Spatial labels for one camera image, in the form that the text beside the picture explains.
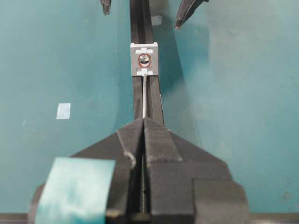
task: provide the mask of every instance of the teal tape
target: teal tape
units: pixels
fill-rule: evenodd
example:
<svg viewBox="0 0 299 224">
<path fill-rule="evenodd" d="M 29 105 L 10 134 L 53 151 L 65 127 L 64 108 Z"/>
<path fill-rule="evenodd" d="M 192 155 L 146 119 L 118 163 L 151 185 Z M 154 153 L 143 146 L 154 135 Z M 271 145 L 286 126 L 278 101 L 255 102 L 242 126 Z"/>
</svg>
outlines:
<svg viewBox="0 0 299 224">
<path fill-rule="evenodd" d="M 56 158 L 36 224 L 104 224 L 115 161 Z"/>
</svg>

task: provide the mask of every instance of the small white paper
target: small white paper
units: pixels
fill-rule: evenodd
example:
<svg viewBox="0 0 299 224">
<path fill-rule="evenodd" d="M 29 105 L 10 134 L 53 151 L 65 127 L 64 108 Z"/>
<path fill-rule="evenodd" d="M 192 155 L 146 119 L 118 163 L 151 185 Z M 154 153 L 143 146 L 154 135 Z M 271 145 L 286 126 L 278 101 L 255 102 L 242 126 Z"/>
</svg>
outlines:
<svg viewBox="0 0 299 224">
<path fill-rule="evenodd" d="M 70 114 L 71 114 L 70 103 L 58 104 L 56 119 L 70 119 Z"/>
</svg>

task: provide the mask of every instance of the screw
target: screw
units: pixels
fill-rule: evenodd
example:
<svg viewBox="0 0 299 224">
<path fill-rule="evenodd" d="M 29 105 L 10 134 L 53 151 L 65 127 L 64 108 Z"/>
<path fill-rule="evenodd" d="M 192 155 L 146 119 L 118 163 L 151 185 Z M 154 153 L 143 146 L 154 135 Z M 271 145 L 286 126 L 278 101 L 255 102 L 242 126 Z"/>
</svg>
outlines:
<svg viewBox="0 0 299 224">
<path fill-rule="evenodd" d="M 141 67 L 148 67 L 150 65 L 150 56 L 144 54 L 139 56 L 139 64 Z"/>
</svg>

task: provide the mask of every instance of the teal workbench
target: teal workbench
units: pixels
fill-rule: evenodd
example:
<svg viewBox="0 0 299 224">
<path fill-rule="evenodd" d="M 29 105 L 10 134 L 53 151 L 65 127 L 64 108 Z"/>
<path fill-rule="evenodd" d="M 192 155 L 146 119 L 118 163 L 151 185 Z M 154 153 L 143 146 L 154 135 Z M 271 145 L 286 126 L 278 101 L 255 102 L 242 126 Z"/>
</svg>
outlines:
<svg viewBox="0 0 299 224">
<path fill-rule="evenodd" d="M 211 0 L 175 31 L 179 2 L 152 5 L 165 125 L 226 161 L 252 212 L 299 212 L 299 1 Z M 133 120 L 129 44 L 128 1 L 0 1 L 0 213 Z"/>
</svg>

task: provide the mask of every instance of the white bracket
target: white bracket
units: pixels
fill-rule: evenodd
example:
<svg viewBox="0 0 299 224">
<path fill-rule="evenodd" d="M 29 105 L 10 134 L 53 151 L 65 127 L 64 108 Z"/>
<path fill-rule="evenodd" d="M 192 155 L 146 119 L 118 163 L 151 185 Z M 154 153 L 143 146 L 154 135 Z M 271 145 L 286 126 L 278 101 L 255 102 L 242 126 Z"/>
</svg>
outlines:
<svg viewBox="0 0 299 224">
<path fill-rule="evenodd" d="M 149 65 L 142 66 L 139 61 L 141 55 L 149 56 Z M 131 43 L 131 73 L 132 76 L 157 76 L 158 71 L 158 43 L 134 44 Z"/>
</svg>

